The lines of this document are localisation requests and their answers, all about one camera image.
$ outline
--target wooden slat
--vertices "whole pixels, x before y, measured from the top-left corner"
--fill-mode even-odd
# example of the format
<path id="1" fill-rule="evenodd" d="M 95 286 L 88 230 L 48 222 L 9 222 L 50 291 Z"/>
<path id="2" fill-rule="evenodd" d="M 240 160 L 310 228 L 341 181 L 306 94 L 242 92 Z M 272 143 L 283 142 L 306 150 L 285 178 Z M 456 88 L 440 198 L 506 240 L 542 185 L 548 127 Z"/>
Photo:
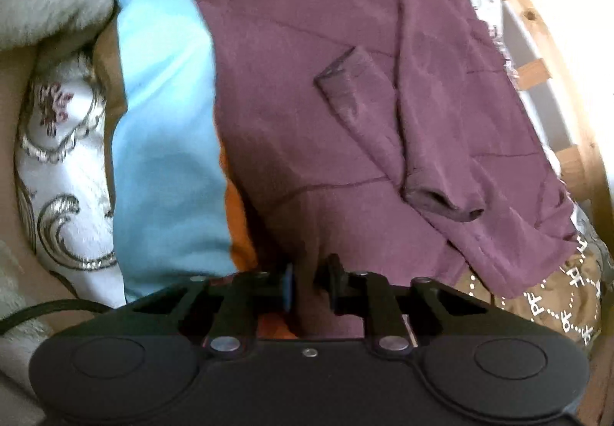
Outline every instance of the wooden slat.
<path id="1" fill-rule="evenodd" d="M 536 59 L 517 69 L 518 90 L 529 90 L 550 79 L 550 72 L 543 59 Z"/>
<path id="2" fill-rule="evenodd" d="M 556 157 L 561 162 L 561 180 L 567 185 L 567 190 L 574 201 L 582 202 L 591 198 L 591 192 L 586 185 L 586 174 L 577 145 L 558 151 Z"/>
<path id="3" fill-rule="evenodd" d="M 574 120 L 568 120 L 568 125 L 572 129 L 572 133 L 575 132 L 576 149 L 584 172 L 584 186 L 576 183 L 576 177 L 568 176 L 568 178 L 574 181 L 573 185 L 580 188 L 580 191 L 578 191 L 579 197 L 583 195 L 590 197 L 593 225 L 610 251 L 614 251 L 612 197 L 610 196 L 604 162 L 601 159 L 601 153 L 584 108 L 584 99 L 578 91 L 548 27 L 533 7 L 532 2 L 530 0 L 507 1 L 531 35 L 552 79 L 564 88 L 569 98 L 570 106 L 575 114 L 576 126 L 571 126 Z"/>

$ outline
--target round pad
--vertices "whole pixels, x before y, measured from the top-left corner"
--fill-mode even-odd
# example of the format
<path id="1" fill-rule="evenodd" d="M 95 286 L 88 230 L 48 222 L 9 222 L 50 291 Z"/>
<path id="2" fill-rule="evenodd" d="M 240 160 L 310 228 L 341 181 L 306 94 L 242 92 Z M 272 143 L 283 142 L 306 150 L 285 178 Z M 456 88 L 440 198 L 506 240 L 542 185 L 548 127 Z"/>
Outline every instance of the round pad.
<path id="1" fill-rule="evenodd" d="M 539 346 L 515 337 L 493 339 L 475 350 L 475 362 L 486 373 L 501 379 L 527 379 L 538 375 L 548 361 Z"/>
<path id="2" fill-rule="evenodd" d="M 102 337 L 81 345 L 73 365 L 85 376 L 117 379 L 136 371 L 145 362 L 145 348 L 131 339 Z"/>
<path id="3" fill-rule="evenodd" d="M 158 409 L 198 372 L 183 336 L 70 337 L 46 340 L 30 363 L 42 403 L 69 418 L 113 421 Z"/>
<path id="4" fill-rule="evenodd" d="M 588 361 L 564 336 L 440 336 L 425 348 L 429 382 L 487 418 L 529 420 L 562 413 L 588 381 Z"/>

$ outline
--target black mount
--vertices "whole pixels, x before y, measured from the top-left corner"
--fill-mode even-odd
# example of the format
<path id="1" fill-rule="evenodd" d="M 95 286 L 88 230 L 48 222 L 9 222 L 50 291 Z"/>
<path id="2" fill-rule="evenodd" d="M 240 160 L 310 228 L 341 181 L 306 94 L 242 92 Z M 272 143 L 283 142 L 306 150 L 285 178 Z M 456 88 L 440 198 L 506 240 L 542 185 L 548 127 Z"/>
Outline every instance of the black mount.
<path id="1" fill-rule="evenodd" d="M 257 339 L 260 314 L 292 309 L 291 268 L 176 285 L 51 337 L 30 364 L 47 424 L 579 424 L 588 361 L 566 337 L 335 255 L 316 282 L 364 339 Z"/>

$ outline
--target bed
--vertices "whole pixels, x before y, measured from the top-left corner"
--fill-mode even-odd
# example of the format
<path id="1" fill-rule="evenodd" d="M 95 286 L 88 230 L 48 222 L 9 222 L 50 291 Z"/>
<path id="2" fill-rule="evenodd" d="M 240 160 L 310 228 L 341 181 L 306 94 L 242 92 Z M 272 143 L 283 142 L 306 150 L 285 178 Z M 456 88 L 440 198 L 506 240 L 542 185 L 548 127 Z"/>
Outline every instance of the bed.
<path id="1" fill-rule="evenodd" d="M 533 119 L 534 124 L 544 125 L 545 127 L 542 127 L 544 132 L 569 132 L 572 135 L 569 139 L 573 143 L 570 143 L 565 137 L 559 137 L 554 144 L 550 144 L 556 151 L 561 165 L 561 179 L 566 183 L 573 199 L 581 203 L 588 212 L 599 237 L 610 250 L 613 250 L 614 219 L 606 166 L 597 143 L 593 123 L 586 112 L 584 98 L 575 85 L 573 75 L 535 5 L 530 0 L 502 1 L 504 1 L 503 20 L 505 22 L 502 42 L 507 44 L 511 59 L 515 62 L 515 68 L 510 70 L 510 73 L 515 76 L 521 95 L 528 92 L 527 97 L 541 96 L 541 110 L 536 109 L 532 117 L 535 118 Z M 523 50 L 528 50 L 529 53 L 523 54 Z M 544 113 L 548 107 L 555 108 L 558 104 L 567 106 L 567 109 L 564 110 L 566 116 L 549 117 L 548 113 Z M 554 127 L 553 123 L 562 125 Z M 100 276 L 105 272 L 108 273 L 109 270 L 98 270 L 93 274 Z M 105 282 L 105 280 L 100 281 L 99 288 L 94 291 L 101 293 Z M 603 302 L 604 325 L 608 320 L 608 308 L 609 299 L 606 297 Z M 598 341 L 604 343 L 593 351 L 594 367 L 609 370 L 612 351 L 607 345 L 608 338 L 600 337 Z M 600 421 L 606 421 L 601 422 L 606 426 L 607 414 L 603 418 L 600 415 L 606 401 L 604 390 L 607 387 L 609 374 L 604 376 L 597 375 L 595 372 L 594 375 L 596 377 L 591 382 L 589 394 L 596 396 L 598 391 L 600 393 L 603 391 L 603 393 L 594 402 L 583 405 L 581 417 L 588 426 L 596 426 L 600 424 Z"/>

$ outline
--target black cable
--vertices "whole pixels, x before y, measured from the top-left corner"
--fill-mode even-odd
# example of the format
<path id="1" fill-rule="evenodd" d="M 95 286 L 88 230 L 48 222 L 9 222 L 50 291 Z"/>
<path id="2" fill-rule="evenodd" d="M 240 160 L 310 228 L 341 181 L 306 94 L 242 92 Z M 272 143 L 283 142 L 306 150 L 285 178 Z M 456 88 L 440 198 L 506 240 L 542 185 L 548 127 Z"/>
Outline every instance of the black cable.
<path id="1" fill-rule="evenodd" d="M 10 316 L 0 319 L 0 337 L 4 336 L 11 329 L 23 324 L 24 322 L 36 319 L 41 316 L 46 316 L 56 312 L 66 312 L 71 310 L 92 312 L 95 314 L 103 314 L 111 307 L 98 303 L 97 301 L 89 301 L 87 299 L 58 299 L 56 301 L 48 301 L 39 303 L 38 305 L 29 306 L 22 310 L 11 314 Z"/>

